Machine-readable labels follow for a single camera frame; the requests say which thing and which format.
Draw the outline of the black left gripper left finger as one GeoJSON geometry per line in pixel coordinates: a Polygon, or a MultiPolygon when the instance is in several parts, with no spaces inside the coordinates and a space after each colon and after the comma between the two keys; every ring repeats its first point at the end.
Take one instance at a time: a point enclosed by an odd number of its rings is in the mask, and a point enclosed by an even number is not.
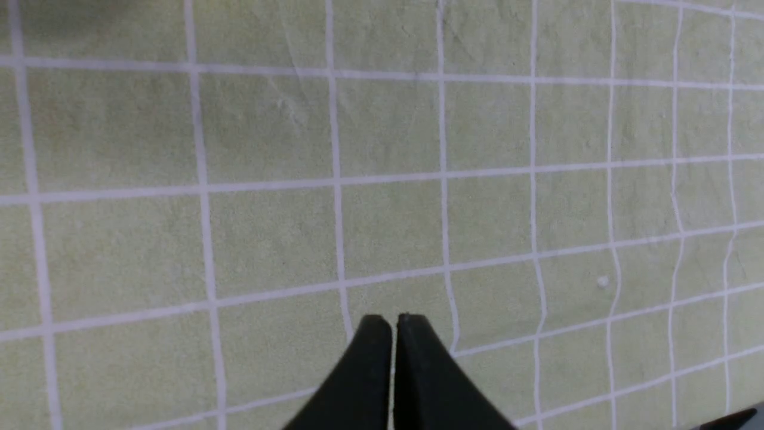
{"type": "Polygon", "coordinates": [[[332,372],[286,429],[385,429],[392,329],[380,315],[361,318],[332,372]]]}

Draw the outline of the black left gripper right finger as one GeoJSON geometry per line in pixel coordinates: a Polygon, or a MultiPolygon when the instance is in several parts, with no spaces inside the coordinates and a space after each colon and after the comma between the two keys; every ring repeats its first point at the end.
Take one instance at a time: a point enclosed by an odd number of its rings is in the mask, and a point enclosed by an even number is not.
{"type": "Polygon", "coordinates": [[[396,429],[514,429],[444,347],[424,315],[398,316],[396,429]]]}

